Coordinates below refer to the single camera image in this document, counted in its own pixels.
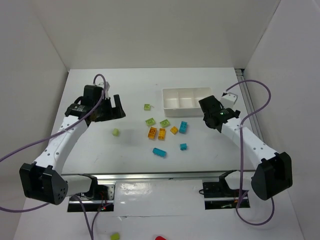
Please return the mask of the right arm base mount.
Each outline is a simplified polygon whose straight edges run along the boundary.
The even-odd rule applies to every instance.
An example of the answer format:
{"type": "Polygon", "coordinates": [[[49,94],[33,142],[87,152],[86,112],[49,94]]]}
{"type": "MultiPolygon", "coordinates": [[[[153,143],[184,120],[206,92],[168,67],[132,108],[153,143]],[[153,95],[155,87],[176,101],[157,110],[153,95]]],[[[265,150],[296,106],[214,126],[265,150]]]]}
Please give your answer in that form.
{"type": "Polygon", "coordinates": [[[235,209],[238,203],[239,190],[231,189],[226,181],[235,170],[227,171],[218,177],[216,181],[202,183],[202,189],[198,191],[204,197],[206,210],[235,209]]]}

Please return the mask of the small teal lego cube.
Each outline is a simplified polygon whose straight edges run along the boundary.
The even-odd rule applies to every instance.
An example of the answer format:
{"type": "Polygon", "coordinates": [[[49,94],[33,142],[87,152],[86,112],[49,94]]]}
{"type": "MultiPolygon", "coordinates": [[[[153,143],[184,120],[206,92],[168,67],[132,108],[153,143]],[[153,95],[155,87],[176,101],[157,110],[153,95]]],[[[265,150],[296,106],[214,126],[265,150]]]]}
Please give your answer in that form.
{"type": "Polygon", "coordinates": [[[179,148],[180,148],[181,151],[185,151],[185,150],[187,150],[188,146],[187,146],[186,143],[181,143],[181,144],[179,145],[179,148]]]}

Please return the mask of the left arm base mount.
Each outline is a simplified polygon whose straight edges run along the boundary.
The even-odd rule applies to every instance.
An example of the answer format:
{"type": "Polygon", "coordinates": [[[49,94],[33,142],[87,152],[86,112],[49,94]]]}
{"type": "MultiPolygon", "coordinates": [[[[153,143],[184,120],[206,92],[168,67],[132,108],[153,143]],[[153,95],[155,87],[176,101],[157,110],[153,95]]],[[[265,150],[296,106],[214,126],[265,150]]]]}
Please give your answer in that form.
{"type": "Polygon", "coordinates": [[[86,212],[93,213],[101,210],[102,212],[114,211],[114,197],[116,185],[107,183],[98,185],[98,190],[93,196],[86,196],[84,193],[77,193],[76,196],[82,201],[86,212]]]}

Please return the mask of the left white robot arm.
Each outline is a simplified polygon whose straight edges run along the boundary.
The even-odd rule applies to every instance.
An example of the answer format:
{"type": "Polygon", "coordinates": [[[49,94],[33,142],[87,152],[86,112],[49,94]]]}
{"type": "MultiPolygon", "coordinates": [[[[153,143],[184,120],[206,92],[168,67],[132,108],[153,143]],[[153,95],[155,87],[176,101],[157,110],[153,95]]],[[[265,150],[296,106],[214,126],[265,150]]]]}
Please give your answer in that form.
{"type": "Polygon", "coordinates": [[[105,122],[126,116],[119,95],[113,96],[115,106],[100,86],[86,85],[83,95],[66,110],[57,136],[32,162],[24,163],[20,180],[27,198],[59,205],[66,197],[84,194],[92,199],[101,189],[96,177],[89,174],[62,176],[65,162],[81,135],[92,122],[105,122]]]}

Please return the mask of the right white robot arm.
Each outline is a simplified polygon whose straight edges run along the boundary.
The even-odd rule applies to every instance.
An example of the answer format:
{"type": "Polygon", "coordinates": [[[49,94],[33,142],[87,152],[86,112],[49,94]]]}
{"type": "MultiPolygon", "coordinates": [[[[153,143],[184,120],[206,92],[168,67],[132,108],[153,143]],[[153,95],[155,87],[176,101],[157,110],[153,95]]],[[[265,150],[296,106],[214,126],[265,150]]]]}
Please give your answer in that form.
{"type": "Polygon", "coordinates": [[[250,185],[261,200],[268,200],[292,187],[292,159],[267,146],[251,130],[241,124],[240,111],[224,108],[213,96],[199,101],[207,127],[228,137],[248,157],[255,172],[250,185]]]}

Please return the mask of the long teal lego brick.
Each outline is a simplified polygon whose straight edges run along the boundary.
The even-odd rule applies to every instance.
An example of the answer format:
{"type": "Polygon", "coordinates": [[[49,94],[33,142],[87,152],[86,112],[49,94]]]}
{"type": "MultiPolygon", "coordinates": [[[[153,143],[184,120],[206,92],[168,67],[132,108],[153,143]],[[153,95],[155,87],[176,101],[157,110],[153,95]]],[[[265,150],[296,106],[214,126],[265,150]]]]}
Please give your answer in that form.
{"type": "Polygon", "coordinates": [[[153,148],[152,153],[156,156],[159,156],[161,158],[165,158],[167,156],[167,152],[164,150],[161,150],[159,148],[153,148]]]}

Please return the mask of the small yellow lego brick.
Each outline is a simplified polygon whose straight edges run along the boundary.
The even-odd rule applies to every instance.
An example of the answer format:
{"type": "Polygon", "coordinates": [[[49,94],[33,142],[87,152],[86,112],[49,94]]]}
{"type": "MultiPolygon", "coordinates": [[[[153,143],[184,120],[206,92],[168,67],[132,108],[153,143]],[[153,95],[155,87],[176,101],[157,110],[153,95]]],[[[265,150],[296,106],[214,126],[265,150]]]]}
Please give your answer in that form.
{"type": "Polygon", "coordinates": [[[178,128],[177,127],[175,127],[175,126],[173,126],[171,129],[170,129],[170,132],[172,133],[172,134],[177,134],[178,133],[178,128]]]}

